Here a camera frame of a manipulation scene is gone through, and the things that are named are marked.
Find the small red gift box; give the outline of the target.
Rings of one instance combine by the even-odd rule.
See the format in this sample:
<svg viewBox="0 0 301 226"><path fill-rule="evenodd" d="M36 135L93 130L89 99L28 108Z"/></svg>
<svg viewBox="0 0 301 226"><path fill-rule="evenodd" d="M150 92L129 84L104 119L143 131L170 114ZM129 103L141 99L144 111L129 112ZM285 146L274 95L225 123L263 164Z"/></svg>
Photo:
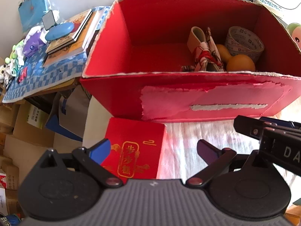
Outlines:
<svg viewBox="0 0 301 226"><path fill-rule="evenodd" d="M105 134L111 151L101 166L124 183L155 179L165 136L164 124L112 117Z"/></svg>

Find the orange calabash gourd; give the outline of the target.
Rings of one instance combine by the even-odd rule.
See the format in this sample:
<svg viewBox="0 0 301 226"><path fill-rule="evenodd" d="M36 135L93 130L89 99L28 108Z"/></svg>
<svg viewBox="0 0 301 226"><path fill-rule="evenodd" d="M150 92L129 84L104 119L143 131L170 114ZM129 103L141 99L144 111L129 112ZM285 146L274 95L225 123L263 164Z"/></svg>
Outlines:
<svg viewBox="0 0 301 226"><path fill-rule="evenodd" d="M226 65L227 71L252 71L256 70L253 60L247 56L238 54L231 56L228 49L221 45L216 45L221 57L221 61Z"/></svg>

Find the beige belt with scarf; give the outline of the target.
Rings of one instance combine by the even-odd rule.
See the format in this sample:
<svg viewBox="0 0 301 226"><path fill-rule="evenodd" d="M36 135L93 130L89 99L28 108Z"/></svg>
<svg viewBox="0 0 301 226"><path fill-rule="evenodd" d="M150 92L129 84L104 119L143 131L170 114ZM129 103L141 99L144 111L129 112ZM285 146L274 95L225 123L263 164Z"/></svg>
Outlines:
<svg viewBox="0 0 301 226"><path fill-rule="evenodd" d="M209 27L207 27L206 32L200 27L192 27L188 37L187 47L193 56L194 65L182 66L182 72L224 72L224 65Z"/></svg>

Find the printed packing tape roll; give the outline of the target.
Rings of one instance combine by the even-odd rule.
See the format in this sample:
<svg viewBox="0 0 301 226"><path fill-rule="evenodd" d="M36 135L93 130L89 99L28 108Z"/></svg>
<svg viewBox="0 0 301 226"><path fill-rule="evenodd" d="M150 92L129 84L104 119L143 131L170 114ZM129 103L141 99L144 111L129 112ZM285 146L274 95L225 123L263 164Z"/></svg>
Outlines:
<svg viewBox="0 0 301 226"><path fill-rule="evenodd" d="M261 39L252 31L233 26L228 30L225 47L232 56L247 55L256 63L264 51Z"/></svg>

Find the brown cardboard boxes pile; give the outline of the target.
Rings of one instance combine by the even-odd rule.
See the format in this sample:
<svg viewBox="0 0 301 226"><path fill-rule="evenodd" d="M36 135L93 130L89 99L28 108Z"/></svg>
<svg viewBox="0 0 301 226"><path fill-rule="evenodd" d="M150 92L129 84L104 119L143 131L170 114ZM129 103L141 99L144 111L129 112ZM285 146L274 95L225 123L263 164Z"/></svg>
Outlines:
<svg viewBox="0 0 301 226"><path fill-rule="evenodd" d="M11 158L19 168L21 184L41 155L49 148L59 153L69 153L82 145L81 142L66 138L46 128L37 128L27 122L31 104L19 106L13 133L7 135L4 155Z"/></svg>

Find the blue checkered cloth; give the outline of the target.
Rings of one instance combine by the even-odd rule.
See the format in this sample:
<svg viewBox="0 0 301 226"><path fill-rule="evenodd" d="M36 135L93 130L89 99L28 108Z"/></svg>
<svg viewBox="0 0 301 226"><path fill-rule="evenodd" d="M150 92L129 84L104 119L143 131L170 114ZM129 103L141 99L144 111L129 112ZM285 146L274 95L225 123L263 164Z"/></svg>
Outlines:
<svg viewBox="0 0 301 226"><path fill-rule="evenodd" d="M25 61L26 77L18 83L16 79L4 94L3 103L15 103L40 91L55 87L82 75L88 53L84 50L75 56L44 66L47 46L43 46Z"/></svg>

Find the stack of books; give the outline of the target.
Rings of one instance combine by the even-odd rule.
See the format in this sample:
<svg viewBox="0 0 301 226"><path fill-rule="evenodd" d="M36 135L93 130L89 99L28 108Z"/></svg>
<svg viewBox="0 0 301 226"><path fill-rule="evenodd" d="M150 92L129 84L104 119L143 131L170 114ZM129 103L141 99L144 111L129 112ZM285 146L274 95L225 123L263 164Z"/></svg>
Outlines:
<svg viewBox="0 0 301 226"><path fill-rule="evenodd" d="M85 52L97 30L103 13L104 8L88 9L68 19L68 22L74 24L74 29L68 35L49 44L46 49L47 58L43 66L49 67L52 64Z"/></svg>

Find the green bean plush toy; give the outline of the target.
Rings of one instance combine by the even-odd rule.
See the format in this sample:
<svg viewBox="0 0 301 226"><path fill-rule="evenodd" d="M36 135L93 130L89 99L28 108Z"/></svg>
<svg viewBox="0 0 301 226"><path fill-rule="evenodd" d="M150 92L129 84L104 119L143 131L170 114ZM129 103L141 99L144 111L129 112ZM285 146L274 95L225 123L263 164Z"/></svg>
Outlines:
<svg viewBox="0 0 301 226"><path fill-rule="evenodd" d="M301 24L291 23L287 26L287 31L301 50Z"/></svg>

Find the green white small toys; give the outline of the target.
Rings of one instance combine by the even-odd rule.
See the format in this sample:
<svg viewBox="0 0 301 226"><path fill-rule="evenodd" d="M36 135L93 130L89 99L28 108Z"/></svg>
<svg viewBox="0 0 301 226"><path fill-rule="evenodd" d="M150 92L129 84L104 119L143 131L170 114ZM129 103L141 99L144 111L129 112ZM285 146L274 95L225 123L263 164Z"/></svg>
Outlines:
<svg viewBox="0 0 301 226"><path fill-rule="evenodd" d="M1 66L1 84L7 86L10 80L17 76L20 68L24 66L23 49L23 41L13 45L10 56L5 58L4 64Z"/></svg>

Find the blue glasses case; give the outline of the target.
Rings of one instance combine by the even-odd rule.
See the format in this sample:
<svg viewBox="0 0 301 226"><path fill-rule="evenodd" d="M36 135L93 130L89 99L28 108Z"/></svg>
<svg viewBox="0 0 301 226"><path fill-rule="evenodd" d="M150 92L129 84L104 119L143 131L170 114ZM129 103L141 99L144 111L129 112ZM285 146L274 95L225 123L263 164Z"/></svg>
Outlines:
<svg viewBox="0 0 301 226"><path fill-rule="evenodd" d="M61 37L64 37L72 32L74 29L73 22L65 22L53 26L49 29L48 33L45 35L47 41L57 40Z"/></svg>

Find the purple toy figure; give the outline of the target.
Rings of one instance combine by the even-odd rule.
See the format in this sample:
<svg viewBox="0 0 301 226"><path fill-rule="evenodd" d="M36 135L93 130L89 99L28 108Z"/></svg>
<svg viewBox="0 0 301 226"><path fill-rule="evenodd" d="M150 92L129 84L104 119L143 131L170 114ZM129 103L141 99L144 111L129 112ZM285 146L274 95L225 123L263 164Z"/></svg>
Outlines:
<svg viewBox="0 0 301 226"><path fill-rule="evenodd" d="M36 31L32 35L28 34L26 36L22 52L27 58L30 58L36 51L38 51L38 49L46 45L42 36L43 34L41 31Z"/></svg>

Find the white power strip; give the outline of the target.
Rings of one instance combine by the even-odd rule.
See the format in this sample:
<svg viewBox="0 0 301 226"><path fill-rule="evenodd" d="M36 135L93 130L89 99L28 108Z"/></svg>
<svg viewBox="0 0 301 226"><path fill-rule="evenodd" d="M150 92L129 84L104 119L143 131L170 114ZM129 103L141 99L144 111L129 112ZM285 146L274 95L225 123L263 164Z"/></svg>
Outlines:
<svg viewBox="0 0 301 226"><path fill-rule="evenodd" d="M266 9L268 9L270 12L272 12L274 14L282 13L281 7L279 7L275 3L270 2L268 0L254 0L253 2L257 3L257 4L261 4L262 6L264 6Z"/></svg>

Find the small square mirror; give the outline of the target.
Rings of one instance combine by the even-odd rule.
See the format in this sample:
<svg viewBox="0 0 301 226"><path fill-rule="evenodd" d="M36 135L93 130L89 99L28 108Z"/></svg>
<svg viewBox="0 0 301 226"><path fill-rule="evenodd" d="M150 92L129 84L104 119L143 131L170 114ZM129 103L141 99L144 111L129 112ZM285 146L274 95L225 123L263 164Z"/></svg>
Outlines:
<svg viewBox="0 0 301 226"><path fill-rule="evenodd" d="M52 10L43 15L42 22L46 31L57 24Z"/></svg>

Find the blue plastic document bag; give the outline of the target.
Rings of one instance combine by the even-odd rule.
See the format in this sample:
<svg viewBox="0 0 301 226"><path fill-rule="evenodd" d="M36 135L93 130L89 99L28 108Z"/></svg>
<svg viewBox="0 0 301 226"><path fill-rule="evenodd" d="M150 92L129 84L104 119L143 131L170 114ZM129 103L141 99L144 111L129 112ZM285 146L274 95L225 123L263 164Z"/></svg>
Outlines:
<svg viewBox="0 0 301 226"><path fill-rule="evenodd" d="M51 9L49 0L23 0L18 6L22 31L26 32L42 22L42 17Z"/></svg>

